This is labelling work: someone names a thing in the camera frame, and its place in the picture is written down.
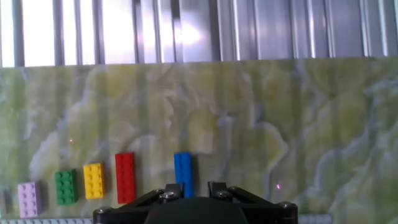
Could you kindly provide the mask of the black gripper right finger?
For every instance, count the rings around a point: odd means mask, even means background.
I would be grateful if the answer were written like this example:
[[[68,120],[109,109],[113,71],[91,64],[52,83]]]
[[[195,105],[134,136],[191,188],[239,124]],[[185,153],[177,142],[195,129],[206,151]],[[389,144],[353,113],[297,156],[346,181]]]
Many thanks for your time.
[[[295,203],[272,203],[240,187],[228,187],[225,182],[208,182],[208,196],[237,206],[248,223],[299,223],[299,208]]]

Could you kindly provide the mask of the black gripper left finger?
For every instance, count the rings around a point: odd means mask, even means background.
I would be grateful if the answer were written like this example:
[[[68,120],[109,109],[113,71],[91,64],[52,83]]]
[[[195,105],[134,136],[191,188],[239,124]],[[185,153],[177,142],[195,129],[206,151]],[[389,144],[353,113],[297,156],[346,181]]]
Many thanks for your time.
[[[144,223],[149,212],[159,205],[184,198],[184,184],[167,184],[119,208],[100,207],[93,212],[93,223]]]

